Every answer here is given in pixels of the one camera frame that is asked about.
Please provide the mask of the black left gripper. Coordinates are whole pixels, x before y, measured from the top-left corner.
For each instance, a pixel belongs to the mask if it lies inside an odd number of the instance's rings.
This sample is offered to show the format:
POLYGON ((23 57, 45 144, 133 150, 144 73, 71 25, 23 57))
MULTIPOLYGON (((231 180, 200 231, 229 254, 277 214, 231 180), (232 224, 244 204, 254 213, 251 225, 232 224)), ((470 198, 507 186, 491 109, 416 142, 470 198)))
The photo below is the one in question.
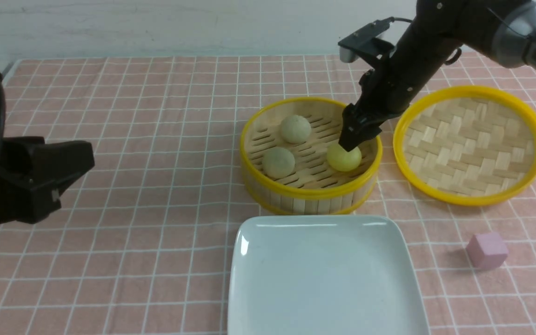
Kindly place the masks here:
POLYGON ((38 223, 61 208, 61 196, 94 168, 88 141, 45 143, 40 136, 3 140, 0 154, 0 225, 38 223))

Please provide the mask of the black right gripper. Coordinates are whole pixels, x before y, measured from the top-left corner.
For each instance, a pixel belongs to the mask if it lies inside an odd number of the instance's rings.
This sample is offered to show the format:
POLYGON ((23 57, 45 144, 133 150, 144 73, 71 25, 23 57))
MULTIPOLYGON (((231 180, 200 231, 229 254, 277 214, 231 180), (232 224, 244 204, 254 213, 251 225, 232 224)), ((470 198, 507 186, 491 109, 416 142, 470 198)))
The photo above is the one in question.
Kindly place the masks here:
POLYGON ((376 36, 363 42, 359 55, 374 68, 360 81, 359 107, 342 113, 338 144, 353 150, 381 133, 385 117, 397 117, 462 43, 447 32, 435 32, 427 21, 413 21, 394 47, 376 36))

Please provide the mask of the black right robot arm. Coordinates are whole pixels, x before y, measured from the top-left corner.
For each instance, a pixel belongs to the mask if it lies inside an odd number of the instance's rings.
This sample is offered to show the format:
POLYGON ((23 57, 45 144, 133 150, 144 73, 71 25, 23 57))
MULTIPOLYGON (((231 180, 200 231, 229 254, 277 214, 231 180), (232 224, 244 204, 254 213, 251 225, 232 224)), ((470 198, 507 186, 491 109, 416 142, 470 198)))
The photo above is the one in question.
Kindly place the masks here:
POLYGON ((401 116, 444 65, 466 45, 504 68, 536 70, 533 0, 419 0, 415 17, 396 44, 382 38, 397 17, 376 20, 338 42, 340 60, 371 66, 359 80, 360 96, 342 113, 338 143, 351 151, 375 139, 381 125, 401 116))

